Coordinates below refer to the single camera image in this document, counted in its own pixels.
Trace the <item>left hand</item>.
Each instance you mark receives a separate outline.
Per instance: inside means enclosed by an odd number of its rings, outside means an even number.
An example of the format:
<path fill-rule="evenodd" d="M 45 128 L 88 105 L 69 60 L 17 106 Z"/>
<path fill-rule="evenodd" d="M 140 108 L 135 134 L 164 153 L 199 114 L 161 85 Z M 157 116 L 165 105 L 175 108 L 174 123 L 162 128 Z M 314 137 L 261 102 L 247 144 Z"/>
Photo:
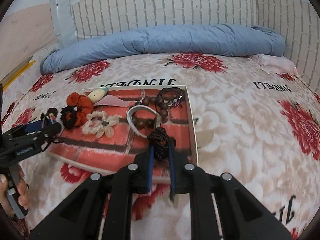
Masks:
<path fill-rule="evenodd" d="M 23 219 L 28 214 L 29 195 L 20 165 L 1 168 L 1 206 L 13 218 Z"/>

